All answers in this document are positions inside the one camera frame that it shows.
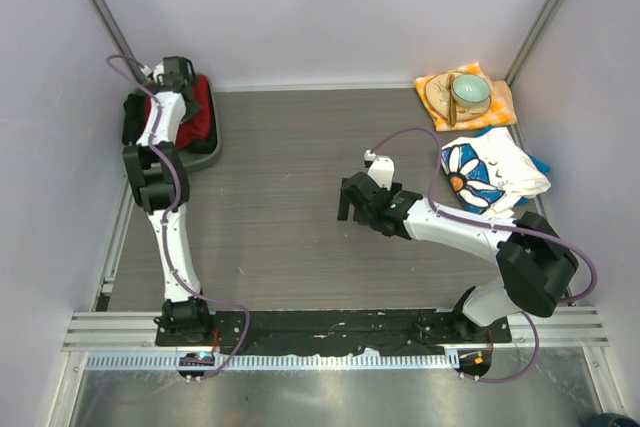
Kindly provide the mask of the red t-shirt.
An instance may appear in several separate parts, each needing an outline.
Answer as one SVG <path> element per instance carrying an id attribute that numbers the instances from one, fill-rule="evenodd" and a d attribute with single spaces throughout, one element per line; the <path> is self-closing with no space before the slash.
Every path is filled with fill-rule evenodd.
<path id="1" fill-rule="evenodd" d="M 208 138 L 213 117 L 210 101 L 210 85 L 203 74 L 196 75 L 196 85 L 191 88 L 192 96 L 198 106 L 193 116 L 192 104 L 187 104 L 182 93 L 174 91 L 160 91 L 154 98 L 145 100 L 146 124 L 143 133 L 136 141 L 137 145 L 148 146 L 152 127 L 159 119 L 153 140 L 159 142 L 173 142 L 178 151 L 186 150 L 195 141 Z"/>

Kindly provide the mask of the white daisy print t-shirt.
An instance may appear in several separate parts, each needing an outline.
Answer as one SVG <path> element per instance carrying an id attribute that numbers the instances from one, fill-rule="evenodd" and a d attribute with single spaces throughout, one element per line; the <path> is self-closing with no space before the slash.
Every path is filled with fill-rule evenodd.
<path id="1" fill-rule="evenodd" d="M 518 147 L 505 127 L 449 142 L 441 167 L 462 208 L 485 217 L 511 217 L 551 187 L 549 168 Z"/>

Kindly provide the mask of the grey plastic bin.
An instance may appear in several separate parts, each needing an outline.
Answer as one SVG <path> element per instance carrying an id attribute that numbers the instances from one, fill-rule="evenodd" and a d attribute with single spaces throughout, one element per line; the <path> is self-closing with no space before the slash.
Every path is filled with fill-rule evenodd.
<path id="1" fill-rule="evenodd" d="M 211 166 L 221 150 L 220 128 L 209 79 L 197 77 L 188 97 L 160 92 L 153 100 L 141 91 L 123 104 L 122 143 L 143 145 L 154 134 L 156 142 L 171 141 L 189 172 Z"/>

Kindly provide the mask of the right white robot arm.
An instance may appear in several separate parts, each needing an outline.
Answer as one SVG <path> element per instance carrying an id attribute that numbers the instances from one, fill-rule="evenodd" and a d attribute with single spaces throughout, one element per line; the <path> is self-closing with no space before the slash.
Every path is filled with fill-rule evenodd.
<path id="1" fill-rule="evenodd" d="M 579 262 L 540 215 L 489 222 L 478 214 L 430 205 L 401 184 L 381 187 L 367 173 L 341 182 L 338 218 L 353 219 L 386 236 L 429 241 L 467 252 L 494 264 L 499 276 L 467 289 L 450 312 L 422 318 L 424 336 L 473 342 L 509 315 L 550 317 L 561 302 Z"/>

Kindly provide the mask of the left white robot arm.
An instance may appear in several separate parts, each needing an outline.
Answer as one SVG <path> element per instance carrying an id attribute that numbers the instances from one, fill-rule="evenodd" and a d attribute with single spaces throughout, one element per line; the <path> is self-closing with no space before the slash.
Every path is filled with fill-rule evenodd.
<path id="1" fill-rule="evenodd" d="M 193 97 L 198 76 L 192 62 L 180 56 L 164 58 L 145 76 L 149 115 L 123 160 L 134 201 L 154 232 L 163 271 L 156 344 L 200 346 L 211 338 L 213 320 L 192 261 L 186 227 L 190 185 L 175 145 L 180 125 L 200 110 Z"/>

